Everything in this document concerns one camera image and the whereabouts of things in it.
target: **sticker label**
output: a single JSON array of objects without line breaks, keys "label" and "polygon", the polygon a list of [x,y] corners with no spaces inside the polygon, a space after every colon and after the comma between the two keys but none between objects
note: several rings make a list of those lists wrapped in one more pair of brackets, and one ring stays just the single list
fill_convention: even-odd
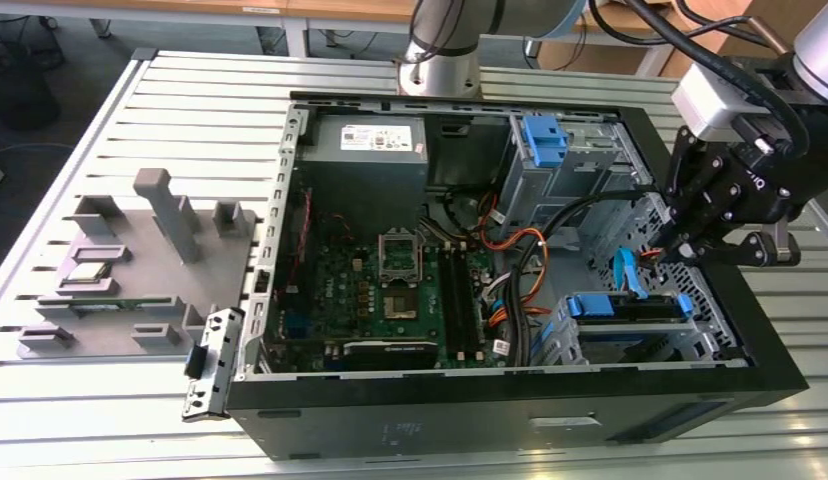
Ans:
[{"label": "sticker label", "polygon": [[533,428],[545,427],[600,427],[601,422],[594,417],[548,417],[530,418]]},{"label": "sticker label", "polygon": [[341,150],[410,152],[411,127],[405,125],[346,125],[339,136]]},{"label": "sticker label", "polygon": [[271,13],[278,15],[281,10],[277,8],[259,8],[259,7],[242,7],[242,11],[246,13]]},{"label": "sticker label", "polygon": [[509,347],[512,344],[502,340],[494,340],[494,348],[492,349],[496,354],[508,356],[509,355]]},{"label": "sticker label", "polygon": [[492,210],[489,217],[492,217],[492,219],[497,222],[498,225],[502,225],[506,221],[506,215],[500,213],[497,210]]}]

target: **black cable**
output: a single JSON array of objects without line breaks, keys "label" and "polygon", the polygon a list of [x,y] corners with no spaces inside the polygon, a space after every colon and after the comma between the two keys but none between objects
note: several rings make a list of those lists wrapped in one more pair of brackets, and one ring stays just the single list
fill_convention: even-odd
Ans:
[{"label": "black cable", "polygon": [[[545,227],[542,228],[542,236],[545,239],[550,238],[550,235],[557,231],[557,229],[565,225],[565,223],[572,219],[574,215],[577,215],[588,206],[594,203],[602,202],[605,200],[638,200],[641,199],[648,192],[656,191],[656,188],[650,185],[638,186],[636,190],[610,190],[609,192],[601,192],[594,195],[589,195],[586,197],[581,197],[569,203],[565,207],[560,209],[560,211],[550,217]],[[524,254],[521,255],[521,260],[518,263],[513,265],[513,272],[522,272],[530,258],[533,258],[533,252],[536,251],[536,247],[538,242],[530,243],[524,249]],[[506,315],[509,322],[520,322],[526,323],[524,317],[524,310],[521,310],[521,314],[518,316],[518,312],[513,311],[509,305],[522,305],[521,302],[521,292],[520,290],[509,290],[509,295],[504,297],[504,304],[506,304]]]},{"label": "black cable", "polygon": [[278,37],[278,39],[275,40],[275,42],[271,44],[271,53],[274,53],[275,48],[278,47],[278,44],[281,43],[281,40],[283,40],[286,38],[286,32],[281,32],[281,36]]},{"label": "black cable", "polygon": [[[580,21],[581,21],[582,30],[577,38],[577,43],[574,43],[574,48],[572,49],[572,56],[569,57],[569,61],[565,63],[565,65],[553,69],[554,72],[558,72],[569,68],[574,64],[574,62],[580,59],[580,56],[584,53],[584,49],[586,48],[586,37],[589,35],[589,24],[586,23],[586,17],[584,15],[580,16]],[[532,70],[537,70],[537,68],[530,63],[530,59],[526,56],[526,38],[521,39],[521,54],[524,55],[524,61],[526,62],[526,66],[530,67]]]},{"label": "black cable", "polygon": [[474,245],[474,244],[477,244],[480,242],[478,242],[477,238],[473,236],[473,232],[470,230],[467,230],[465,228],[465,226],[462,225],[462,222],[458,221],[458,216],[455,215],[455,212],[450,208],[453,206],[453,197],[450,195],[451,195],[451,193],[447,190],[445,192],[445,194],[443,194],[442,199],[441,199],[441,204],[443,206],[443,214],[446,215],[446,218],[450,220],[450,223],[455,227],[455,230],[459,231],[459,233],[465,236],[465,238],[467,239],[470,244]]},{"label": "black cable", "polygon": [[506,323],[512,326],[512,331],[514,333],[514,343],[512,345],[514,347],[514,356],[512,366],[522,367],[529,363],[526,359],[529,347],[526,345],[529,345],[530,332],[529,328],[524,328],[524,310],[521,308],[520,300],[516,302],[516,299],[520,299],[521,297],[518,281],[520,275],[517,273],[517,270],[513,268],[513,270],[510,270],[509,281],[504,287],[504,304],[509,315],[509,321]]},{"label": "black cable", "polygon": [[586,35],[589,34],[589,25],[586,24],[586,17],[581,14],[580,22],[582,30],[580,32],[580,38],[577,39],[577,43],[574,44],[574,50],[572,50],[572,57],[569,61],[558,68],[554,68],[554,71],[561,71],[569,68],[574,62],[580,59],[581,54],[584,53],[584,49],[586,48]]},{"label": "black cable", "polygon": [[[447,20],[450,18],[450,11],[453,10],[453,7],[455,6],[455,0],[451,0],[451,2],[453,3],[450,3],[450,8],[447,8],[447,14],[443,17],[443,20],[441,21],[441,26],[438,27],[438,33],[435,35],[435,41],[441,38],[441,34],[443,33],[443,27],[446,26]],[[429,60],[435,58],[438,56],[438,52],[446,48],[447,44],[450,43],[450,39],[453,38],[453,35],[455,34],[455,31],[458,30],[458,24],[459,24],[461,19],[462,19],[462,11],[465,10],[465,0],[459,0],[459,2],[461,2],[461,5],[458,7],[458,13],[455,14],[455,23],[453,24],[453,29],[450,30],[449,35],[443,39],[443,43],[441,44],[441,46],[438,47],[434,44],[429,45],[429,48],[423,52],[423,56],[422,57],[419,57],[414,61],[409,61],[407,59],[402,58],[402,63],[407,63],[410,65],[417,65],[417,64],[421,64],[423,62],[427,62]],[[423,3],[423,0],[419,0],[417,2],[417,6],[414,7],[414,14],[411,16],[411,24],[409,26],[409,43],[410,43],[411,39],[414,38],[414,21],[417,20],[417,14],[419,12],[419,8],[421,8],[422,3]]]},{"label": "black cable", "polygon": [[329,37],[329,34],[327,34],[327,33],[325,33],[325,30],[322,30],[322,29],[319,30],[319,33],[321,33],[321,34],[322,34],[322,36],[323,36],[325,38],[327,38],[331,42],[337,43],[335,38],[349,38],[349,37],[351,37],[351,34],[353,34],[353,33],[355,33],[355,31],[354,31],[354,30],[349,30],[349,33],[347,33],[346,35],[341,35],[339,33],[334,32],[334,36],[333,36],[333,37]]},{"label": "black cable", "polygon": [[[630,43],[633,45],[645,45],[645,46],[665,45],[670,43],[669,39],[666,38],[661,38],[661,37],[640,38],[640,37],[630,36],[626,33],[622,33],[618,30],[616,30],[613,26],[606,22],[604,17],[601,16],[601,12],[598,11],[598,5],[596,4],[596,0],[589,0],[589,13],[592,13],[592,17],[596,19],[596,23],[601,27],[601,30],[604,30],[608,33],[608,35],[610,35],[613,38],[616,38],[617,40],[621,40],[625,43]],[[702,25],[701,27],[690,30],[689,32],[681,32],[677,29],[676,31],[678,31],[678,33],[684,35],[685,37],[692,38],[698,35],[704,35],[708,32],[717,31],[722,27],[738,25],[741,23],[746,23],[748,21],[749,21],[749,17],[745,17],[745,16],[729,17],[716,22],[710,22],[708,25]]]},{"label": "black cable", "polygon": [[[542,236],[545,237],[545,239],[550,238],[553,233],[570,220],[570,218],[592,204],[602,202],[605,200],[638,200],[650,191],[654,191],[654,188],[650,186],[644,186],[642,188],[638,187],[637,190],[610,190],[609,192],[601,192],[594,195],[578,198],[565,207],[562,207],[560,211],[550,217],[548,223],[545,224],[545,227],[542,228]],[[524,268],[530,261],[530,258],[533,257],[533,252],[536,251],[537,244],[538,242],[533,242],[524,249],[524,255],[521,256],[521,260],[518,261],[518,269],[521,271],[524,271]]]},{"label": "black cable", "polygon": [[[506,291],[506,289],[509,288],[509,283],[506,283],[506,286],[504,286],[504,289],[501,291],[501,295],[502,295],[502,299],[504,302],[506,301],[506,299],[509,298],[509,294],[510,292]],[[518,366],[518,326],[512,322],[512,321],[506,321],[501,323],[505,334],[504,334],[504,340],[506,341],[506,343],[509,343],[509,355],[508,355],[508,361],[506,361],[506,365],[517,367]]]},{"label": "black cable", "polygon": [[350,55],[353,59],[370,49],[370,45],[373,45],[373,42],[375,41],[375,37],[378,37],[378,32],[373,34],[373,38],[370,38],[370,41],[366,42],[366,45],[363,46],[363,48],[358,50],[358,52]]},{"label": "black cable", "polygon": [[517,266],[509,271],[509,285],[512,292],[512,304],[506,307],[506,311],[512,311],[518,325],[518,363],[521,367],[530,365],[530,327],[526,323],[526,314],[524,313],[524,303],[521,302],[521,274]]},{"label": "black cable", "polygon": [[[676,5],[678,7],[678,10],[681,10],[681,13],[684,13],[684,16],[693,20],[696,23],[698,23],[700,25],[708,25],[709,23],[712,23],[712,20],[709,18],[702,17],[690,9],[690,6],[686,4],[686,0],[676,0]],[[746,40],[748,42],[761,45],[762,47],[768,46],[766,41],[761,38],[760,35],[756,35],[754,33],[745,32],[744,30],[740,30],[734,27],[720,27],[720,31],[728,33],[733,37],[740,38],[741,40]]]},{"label": "black cable", "polygon": [[434,218],[422,216],[422,217],[419,217],[419,221],[427,223],[429,226],[431,226],[431,228],[438,230],[438,232],[442,235],[445,235],[447,238],[453,239],[453,243],[458,243],[459,242],[459,239],[455,237],[455,235],[453,235],[450,232],[446,231],[446,229],[441,226],[441,224],[438,223],[438,221]]},{"label": "black cable", "polygon": [[692,41],[644,0],[625,0],[625,3],[673,47],[716,73],[722,80],[742,90],[750,99],[770,111],[790,136],[790,141],[778,140],[776,143],[780,145],[774,145],[785,159],[794,160],[805,155],[809,151],[809,131],[788,102],[732,62]]}]

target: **motherboard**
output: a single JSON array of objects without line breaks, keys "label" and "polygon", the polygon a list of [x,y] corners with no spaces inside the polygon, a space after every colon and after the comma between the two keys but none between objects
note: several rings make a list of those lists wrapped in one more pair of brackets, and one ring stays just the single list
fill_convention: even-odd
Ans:
[{"label": "motherboard", "polygon": [[375,243],[318,248],[310,308],[283,310],[275,372],[482,368],[478,301],[492,254],[390,230]]}]

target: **aluminum extrusion table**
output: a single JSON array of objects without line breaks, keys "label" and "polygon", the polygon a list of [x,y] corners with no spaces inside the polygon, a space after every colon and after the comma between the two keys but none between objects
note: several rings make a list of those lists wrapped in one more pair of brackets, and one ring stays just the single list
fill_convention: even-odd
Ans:
[{"label": "aluminum extrusion table", "polygon": [[[290,91],[393,93],[394,86],[394,69],[378,62],[181,52],[131,61],[0,268],[0,359],[14,356],[14,326],[40,320],[32,298],[54,285],[53,269],[78,231],[63,216],[79,195],[111,194],[122,208],[142,208],[133,177],[141,167],[163,167],[174,177],[174,193],[189,195],[195,208],[235,198],[262,216],[277,182]],[[669,100],[674,86],[668,80],[613,75],[497,68],[482,72],[489,99],[645,108],[666,142],[681,123]],[[0,479],[266,477],[298,472],[313,472],[314,478],[385,478],[393,473],[540,479],[565,471],[573,479],[826,479],[824,218],[820,208],[810,209],[794,224],[804,249],[798,267],[745,272],[810,390],[729,415],[665,444],[534,455],[433,455],[401,463],[274,463],[234,421],[181,423],[182,358],[28,360],[0,364]],[[247,273],[246,286],[251,280]]]}]

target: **ram slot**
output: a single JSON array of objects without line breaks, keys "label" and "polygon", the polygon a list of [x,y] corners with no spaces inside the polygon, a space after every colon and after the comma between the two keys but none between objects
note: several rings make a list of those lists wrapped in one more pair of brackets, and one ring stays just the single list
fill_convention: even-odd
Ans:
[{"label": "ram slot", "polygon": [[477,316],[473,305],[473,289],[465,253],[441,252],[438,258],[441,300],[446,350],[450,354],[473,354],[480,347]]}]

